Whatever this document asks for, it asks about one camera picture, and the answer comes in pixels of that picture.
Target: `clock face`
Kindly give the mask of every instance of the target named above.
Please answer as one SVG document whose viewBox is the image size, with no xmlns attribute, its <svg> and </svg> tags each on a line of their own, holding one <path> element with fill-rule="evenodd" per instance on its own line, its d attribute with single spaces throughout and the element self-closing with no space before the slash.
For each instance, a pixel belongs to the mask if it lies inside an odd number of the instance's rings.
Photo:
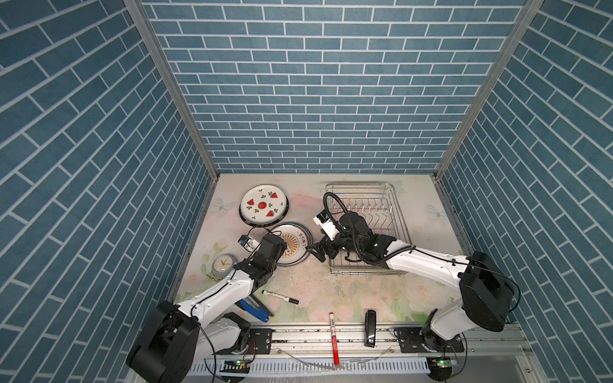
<svg viewBox="0 0 613 383">
<path fill-rule="evenodd" d="M 226 276 L 230 273 L 236 260 L 230 254 L 221 254 L 213 260 L 213 274 L 215 276 Z"/>
</svg>

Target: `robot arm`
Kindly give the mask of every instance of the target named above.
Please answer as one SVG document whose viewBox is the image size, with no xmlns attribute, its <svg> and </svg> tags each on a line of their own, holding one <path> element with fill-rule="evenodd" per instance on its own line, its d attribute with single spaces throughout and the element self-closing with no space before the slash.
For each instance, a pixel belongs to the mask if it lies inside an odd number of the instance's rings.
<svg viewBox="0 0 613 383">
<path fill-rule="evenodd" d="M 249 322 L 234 313 L 211 322 L 263 286 L 286 248 L 281 237 L 267 234 L 253 258 L 237 263 L 232 273 L 210 289 L 178 305 L 160 303 L 128 353 L 128 366 L 149 383 L 180 382 L 194 359 L 208 357 L 213 348 L 215 352 L 244 349 Z"/>
<path fill-rule="evenodd" d="M 422 329 L 426 347 L 440 351 L 444 341 L 477 326 L 502 331 L 514 292 L 508 278 L 487 254 L 453 256 L 408 246 L 401 241 L 392 242 L 387 253 L 407 247 L 408 250 L 387 260 L 389 268 L 425 276 L 462 295 L 447 307 L 430 313 Z"/>
<path fill-rule="evenodd" d="M 345 213 L 338 221 L 327 207 L 328 197 L 335 199 Z M 324 238 L 312 246 L 312 254 L 321 262 L 325 261 L 325 256 L 334 259 L 341 250 L 353 250 L 369 265 L 410 271 L 460 292 L 461 299 L 430 313 L 421 331 L 427 348 L 442 351 L 447 340 L 477 326 L 495 332 L 504 328 L 514 291 L 511 280 L 487 254 L 474 252 L 470 257 L 453 256 L 375 234 L 363 217 L 348 211 L 341 199 L 329 192 L 324 194 L 324 210 L 313 221 L 324 234 Z"/>
</svg>

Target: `brick pattern wall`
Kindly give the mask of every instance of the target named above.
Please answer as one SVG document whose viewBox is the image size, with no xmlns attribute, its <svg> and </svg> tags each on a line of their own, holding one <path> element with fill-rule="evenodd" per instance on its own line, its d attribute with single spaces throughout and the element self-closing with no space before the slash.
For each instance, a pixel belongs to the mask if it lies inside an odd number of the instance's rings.
<svg viewBox="0 0 613 383">
<path fill-rule="evenodd" d="M 524 0 L 144 3 L 220 171 L 404 173 L 434 170 Z"/>
<path fill-rule="evenodd" d="M 0 382 L 121 382 L 209 183 L 121 0 L 0 2 Z"/>
<path fill-rule="evenodd" d="M 443 178 L 551 381 L 613 381 L 612 19 L 545 0 Z"/>
</svg>

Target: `dish rack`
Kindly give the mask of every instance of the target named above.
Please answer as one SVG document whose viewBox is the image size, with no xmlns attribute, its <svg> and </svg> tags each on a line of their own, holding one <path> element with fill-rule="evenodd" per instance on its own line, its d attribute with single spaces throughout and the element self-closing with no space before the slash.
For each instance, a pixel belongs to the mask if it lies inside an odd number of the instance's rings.
<svg viewBox="0 0 613 383">
<path fill-rule="evenodd" d="M 326 192 L 339 196 L 348 210 L 355 211 L 366 219 L 368 227 L 375 234 L 385 234 L 411 244 L 409 231 L 402 216 L 394 185 L 390 183 L 329 183 Z M 328 197 L 328 208 L 331 213 L 343 210 L 336 200 Z M 336 258 L 329 259 L 328 264 L 332 274 L 338 275 L 401 275 L 405 271 L 390 270 L 379 265 L 368 265 L 364 262 L 354 263 L 345 260 L 347 254 L 339 252 Z M 349 259 L 357 260 L 357 254 L 351 252 Z"/>
</svg>

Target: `table surface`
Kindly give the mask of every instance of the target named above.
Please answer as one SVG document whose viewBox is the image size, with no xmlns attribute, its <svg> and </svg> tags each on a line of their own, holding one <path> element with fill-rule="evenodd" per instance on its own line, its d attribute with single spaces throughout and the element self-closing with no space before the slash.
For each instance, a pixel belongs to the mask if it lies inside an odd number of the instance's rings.
<svg viewBox="0 0 613 383">
<path fill-rule="evenodd" d="M 238 204 L 254 186 L 273 184 L 289 199 L 284 221 L 306 226 L 319 241 L 323 234 L 313 222 L 322 209 L 326 185 L 339 181 L 388 182 L 394 185 L 402 214 L 414 245 L 433 251 L 462 255 L 460 245 L 444 212 L 443 205 L 428 175 L 245 175 L 222 174 L 213 194 L 204 223 L 188 261 L 175 302 L 198 294 L 215 282 L 206 276 L 213 259 L 224 253 L 242 260 L 249 253 L 238 238 L 251 228 L 238 215 Z M 255 228 L 260 239 L 264 229 Z M 262 295 L 263 289 L 300 301 L 298 305 Z M 434 308 L 459 298 L 451 288 L 412 273 L 405 275 L 340 276 L 330 273 L 326 263 L 315 257 L 294 267 L 278 267 L 270 281 L 255 295 L 275 314 L 270 322 L 327 322 L 334 312 L 337 322 L 361 322 L 366 310 L 377 312 L 380 322 L 425 322 Z M 250 322 L 256 318 L 235 305 L 233 311 Z"/>
</svg>

